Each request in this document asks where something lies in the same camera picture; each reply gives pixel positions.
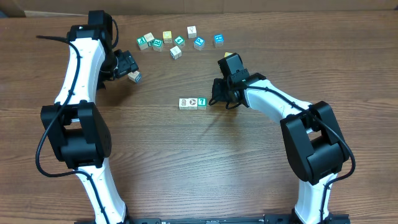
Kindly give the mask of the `white block owl picture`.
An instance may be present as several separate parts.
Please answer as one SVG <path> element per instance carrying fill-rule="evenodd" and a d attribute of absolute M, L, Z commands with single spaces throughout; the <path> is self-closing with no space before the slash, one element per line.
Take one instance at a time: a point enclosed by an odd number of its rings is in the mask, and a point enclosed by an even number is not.
<path fill-rule="evenodd" d="M 178 102 L 178 107 L 180 110 L 187 110 L 188 109 L 187 98 L 180 98 Z"/>

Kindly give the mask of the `green number seven block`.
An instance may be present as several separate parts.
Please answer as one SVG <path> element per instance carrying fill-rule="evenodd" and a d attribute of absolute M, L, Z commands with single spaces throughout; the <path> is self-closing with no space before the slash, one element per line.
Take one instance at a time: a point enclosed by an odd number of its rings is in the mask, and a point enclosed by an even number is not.
<path fill-rule="evenodd" d="M 197 108 L 199 110 L 205 110 L 207 107 L 207 99 L 206 98 L 198 98 Z"/>

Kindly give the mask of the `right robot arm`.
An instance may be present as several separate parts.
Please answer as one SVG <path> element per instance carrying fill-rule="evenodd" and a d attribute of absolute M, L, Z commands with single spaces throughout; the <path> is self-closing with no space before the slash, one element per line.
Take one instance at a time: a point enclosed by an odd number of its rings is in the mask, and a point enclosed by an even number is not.
<path fill-rule="evenodd" d="M 250 74 L 239 54 L 218 60 L 223 74 L 212 86 L 213 105 L 245 106 L 280 124 L 287 160 L 299 179 L 298 200 L 290 214 L 265 214 L 259 223 L 349 223 L 348 215 L 328 210 L 332 185 L 356 168 L 331 106 L 298 100 L 276 88 L 264 75 Z"/>

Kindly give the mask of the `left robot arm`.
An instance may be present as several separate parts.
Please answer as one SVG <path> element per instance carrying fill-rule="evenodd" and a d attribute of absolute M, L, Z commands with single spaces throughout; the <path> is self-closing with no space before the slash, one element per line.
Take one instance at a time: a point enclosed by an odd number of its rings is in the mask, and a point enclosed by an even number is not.
<path fill-rule="evenodd" d="M 95 212 L 94 223 L 132 223 L 114 183 L 109 157 L 111 133 L 96 106 L 96 92 L 105 81 L 138 71 L 129 51 L 117 49 L 118 26 L 103 10 L 90 11 L 88 22 L 74 25 L 66 37 L 51 37 L 68 44 L 70 56 L 64 83 L 54 104 L 43 106 L 45 128 L 39 147 L 49 140 L 58 161 L 82 182 Z"/>

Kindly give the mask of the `white block dark round picture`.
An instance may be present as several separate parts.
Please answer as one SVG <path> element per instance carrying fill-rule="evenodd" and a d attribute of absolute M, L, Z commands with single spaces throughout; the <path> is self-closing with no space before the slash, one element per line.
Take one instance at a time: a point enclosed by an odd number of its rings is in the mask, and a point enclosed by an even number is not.
<path fill-rule="evenodd" d="M 197 110 L 198 109 L 198 99 L 197 98 L 188 98 L 187 105 L 189 110 Z"/>

